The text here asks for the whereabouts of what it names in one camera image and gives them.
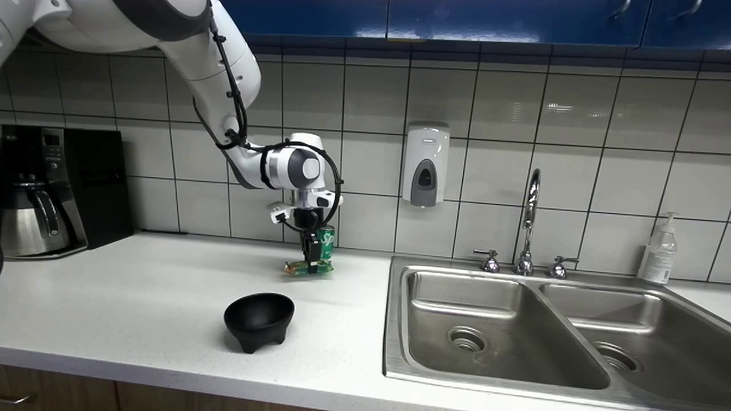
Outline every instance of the coffee maker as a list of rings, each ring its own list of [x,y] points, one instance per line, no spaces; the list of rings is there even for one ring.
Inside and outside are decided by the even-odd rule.
[[[62,258],[133,234],[121,135],[1,125],[4,258]]]

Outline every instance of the cabinet door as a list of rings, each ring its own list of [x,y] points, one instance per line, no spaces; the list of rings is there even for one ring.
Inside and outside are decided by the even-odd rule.
[[[117,385],[121,411],[297,411],[291,407]]]
[[[389,39],[640,46],[651,0],[390,0]]]
[[[111,381],[0,369],[0,398],[22,395],[35,395],[35,399],[22,407],[0,404],[0,411],[117,411]]]
[[[731,2],[655,0],[642,46],[731,50]]]
[[[223,0],[245,35],[386,39],[386,0]]]

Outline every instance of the white countertop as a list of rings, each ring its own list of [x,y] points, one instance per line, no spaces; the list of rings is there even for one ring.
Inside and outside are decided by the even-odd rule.
[[[295,250],[135,236],[64,261],[7,262],[0,363],[313,410],[510,410],[546,399],[386,379],[386,257],[338,252],[323,280],[281,272]],[[731,320],[731,288],[671,290]],[[242,355],[223,309],[252,293],[295,302],[282,345]],[[587,410],[550,402],[550,410]]]

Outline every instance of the white tiled wall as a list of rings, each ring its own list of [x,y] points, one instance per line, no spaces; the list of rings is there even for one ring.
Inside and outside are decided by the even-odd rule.
[[[313,130],[344,179],[338,242],[409,257],[511,261],[526,184],[540,169],[537,262],[633,275],[655,219],[679,215],[675,276],[731,284],[731,60],[590,48],[266,41],[252,138]],[[158,54],[17,50],[0,121],[117,129],[136,225],[291,242],[266,219],[281,192],[236,186]],[[399,201],[409,121],[453,130],[446,203]]]

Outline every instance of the green object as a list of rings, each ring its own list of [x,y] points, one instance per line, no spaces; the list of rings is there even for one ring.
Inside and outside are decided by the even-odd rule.
[[[318,242],[319,242],[319,261],[315,261],[315,269],[304,261],[295,261],[285,266],[285,272],[289,276],[319,276],[319,275],[334,272],[331,257],[336,252],[336,229],[334,226],[319,229]]]
[[[319,229],[318,242],[319,242],[319,261],[329,261],[336,252],[336,229],[334,226]]]

